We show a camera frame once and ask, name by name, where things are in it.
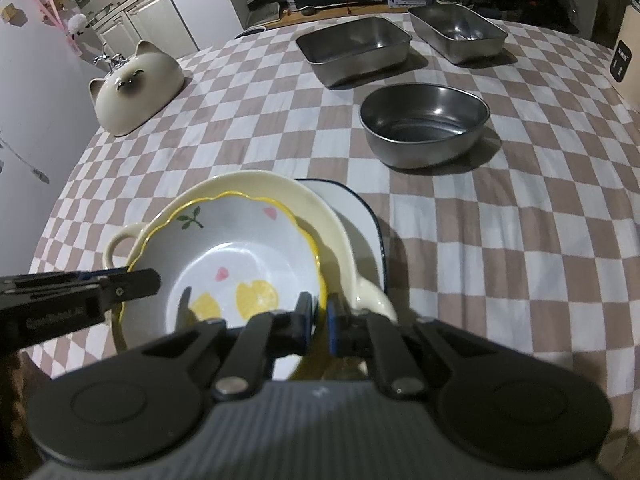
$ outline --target table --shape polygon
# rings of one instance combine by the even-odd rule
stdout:
[[[384,16],[414,31],[407,14]],[[151,220],[216,174],[338,180],[380,219],[400,319],[437,316],[592,379],[614,412],[600,460],[616,463],[640,430],[640,116],[604,75],[610,50],[501,23],[507,52],[492,62],[455,67],[413,40],[402,70],[327,90],[293,40],[345,20],[268,30],[181,60],[191,82],[174,101],[127,137],[99,130],[91,140],[31,272],[98,269],[120,226]],[[489,104],[467,156],[414,173],[373,156],[358,105],[380,85],[412,81]],[[104,324],[29,353],[56,376],[114,347]]]

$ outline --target metal container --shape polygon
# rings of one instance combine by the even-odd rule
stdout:
[[[404,63],[411,40],[404,29],[374,16],[315,30],[296,44],[320,82],[330,88]]]
[[[490,114],[473,94],[423,83],[379,88],[360,107],[371,150],[402,170],[435,166],[467,152]]]
[[[508,34],[459,4],[409,9],[416,34],[453,64],[500,54]]]

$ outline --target white plush toy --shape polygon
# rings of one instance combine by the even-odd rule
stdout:
[[[69,33],[73,37],[80,36],[86,28],[89,27],[89,22],[84,14],[74,14],[69,21],[66,22]]]

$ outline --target cream bowl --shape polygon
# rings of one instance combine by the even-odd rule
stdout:
[[[178,208],[149,234],[129,266],[148,268],[162,283],[155,296],[120,310],[126,341],[162,337],[212,317],[230,328],[244,326],[261,312],[293,310],[302,292],[311,294],[316,308],[326,306],[315,242],[270,198],[228,191]],[[131,316],[148,323],[128,322]],[[277,359],[273,378],[288,378],[299,362],[298,356]]]
[[[158,226],[165,224],[175,211],[202,198],[216,197],[227,191],[237,191],[252,197],[267,197],[283,204],[295,216],[297,225],[314,240],[320,259],[320,269],[327,293],[335,292],[341,301],[353,311],[370,310],[397,321],[395,310],[386,295],[369,280],[358,274],[355,257],[344,226],[336,213],[315,193],[295,180],[271,171],[245,170],[214,176],[192,187],[169,203],[151,222],[123,227],[108,242],[103,253],[105,268],[114,267],[113,251],[125,238],[135,238],[129,253],[130,266],[141,253],[144,241]],[[160,304],[158,310],[166,306]],[[148,314],[136,309],[124,309],[112,317],[113,337],[118,351],[148,342],[144,338],[127,338],[132,325],[143,327],[150,322]],[[318,329],[309,354],[302,359],[292,378],[320,378],[330,362],[326,350],[326,326],[324,309],[319,306]]]

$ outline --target faucet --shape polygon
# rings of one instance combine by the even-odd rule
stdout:
[[[94,57],[94,65],[98,65],[99,61],[103,61],[109,67],[109,73],[113,73],[114,70],[123,66],[129,58],[124,57],[122,54],[114,54],[113,56],[109,56],[106,52],[107,44],[102,44],[102,55]]]

